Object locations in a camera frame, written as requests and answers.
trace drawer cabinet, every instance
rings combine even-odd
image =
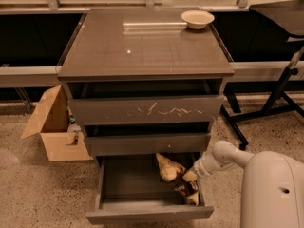
[[[161,182],[155,157],[192,167],[234,73],[210,27],[166,27],[182,23],[182,13],[92,9],[58,74],[100,171],[92,224],[208,219],[213,211],[202,194],[195,206]]]
[[[189,168],[194,155],[171,154],[169,158]],[[204,206],[203,199],[194,206],[172,191],[161,180],[155,155],[150,154],[101,159],[95,211],[87,213],[87,218],[92,224],[107,224],[208,219],[212,212],[212,207]]]

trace terrazzo floor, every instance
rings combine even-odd
[[[304,105],[304,96],[293,97]],[[244,111],[260,108],[262,96],[242,98]],[[98,185],[93,161],[50,162],[38,135],[20,140],[29,116],[22,104],[0,104],[0,228],[238,228],[242,170],[220,172],[203,180],[206,205],[214,206],[209,219],[92,226]],[[248,151],[272,150],[304,162],[304,119],[296,112],[238,124],[249,140]],[[217,140],[238,144],[219,116],[207,151]]]

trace cardboard box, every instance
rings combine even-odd
[[[84,134],[67,132],[67,96],[61,85],[47,90],[35,107],[21,139],[39,133],[51,162],[91,160]]]

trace white bowl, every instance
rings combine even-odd
[[[207,11],[190,10],[184,12],[181,19],[187,22],[187,26],[191,29],[204,29],[214,21],[215,17]]]

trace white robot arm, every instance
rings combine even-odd
[[[232,165],[244,169],[241,228],[304,228],[304,164],[288,156],[240,151],[226,141],[194,164],[198,175],[211,175]]]

